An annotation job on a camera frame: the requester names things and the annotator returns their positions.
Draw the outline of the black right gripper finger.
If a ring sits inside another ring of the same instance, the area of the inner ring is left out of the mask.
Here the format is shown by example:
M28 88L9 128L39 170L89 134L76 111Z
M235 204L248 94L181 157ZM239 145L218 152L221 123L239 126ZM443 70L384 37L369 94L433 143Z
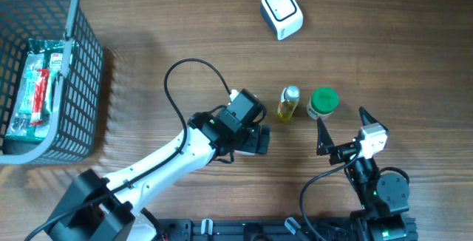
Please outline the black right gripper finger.
M359 115L361 117L361 122L363 126L367 126L372 123L379 123L386 132L389 131L388 128L385 127L385 125L383 125L377 119L375 119L364 107L360 106L358 111L359 111Z
M332 154L334 143L324 121L321 118L317 119L317 129L318 137L316 154L319 156Z

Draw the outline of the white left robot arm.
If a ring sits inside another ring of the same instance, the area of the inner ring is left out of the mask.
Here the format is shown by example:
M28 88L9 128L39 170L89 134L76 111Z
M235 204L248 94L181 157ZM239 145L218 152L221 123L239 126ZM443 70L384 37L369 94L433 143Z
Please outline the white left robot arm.
M182 177L223 155L265 154L270 127L251 126L231 135L215 120L189 126L149 156L99 177L78 175L55 207L44 231L52 240L152 240L157 228L144 208Z

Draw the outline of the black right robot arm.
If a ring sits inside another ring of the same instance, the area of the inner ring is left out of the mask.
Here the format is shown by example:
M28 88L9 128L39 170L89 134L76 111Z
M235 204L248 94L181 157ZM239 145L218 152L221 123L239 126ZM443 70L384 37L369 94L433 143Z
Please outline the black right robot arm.
M325 123L317 120L316 154L328 155L330 165L340 165L355 191L361 210L349 221L358 240L417 240L415 219L408 217L409 176L399 168L378 167L375 155L385 149L389 130L364 107L362 126L350 142L335 145Z

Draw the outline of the green glove package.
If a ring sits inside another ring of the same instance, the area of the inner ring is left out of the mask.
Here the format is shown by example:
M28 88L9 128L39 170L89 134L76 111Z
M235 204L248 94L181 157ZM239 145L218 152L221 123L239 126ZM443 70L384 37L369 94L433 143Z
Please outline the green glove package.
M62 40L29 40L27 58L21 74L13 116L7 127L6 138L8 140L41 142L48 135L52 121L55 80L62 68L65 44L66 42ZM41 115L42 122L37 126L31 126L30 118L37 69L48 69L50 76Z

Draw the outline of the green lid jar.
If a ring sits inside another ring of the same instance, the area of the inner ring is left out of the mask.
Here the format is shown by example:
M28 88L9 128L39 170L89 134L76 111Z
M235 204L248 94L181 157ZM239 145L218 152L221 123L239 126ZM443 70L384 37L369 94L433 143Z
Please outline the green lid jar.
M308 115L316 120L329 117L339 105L338 93L330 87L321 87L314 91L307 103Z

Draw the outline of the yellow dish soap bottle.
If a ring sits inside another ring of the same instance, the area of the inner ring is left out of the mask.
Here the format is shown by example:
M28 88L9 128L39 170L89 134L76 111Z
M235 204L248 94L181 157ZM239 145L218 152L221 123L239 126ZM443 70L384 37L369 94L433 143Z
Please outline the yellow dish soap bottle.
M289 121L299 104L300 90L297 86L287 86L282 90L277 115L281 121Z

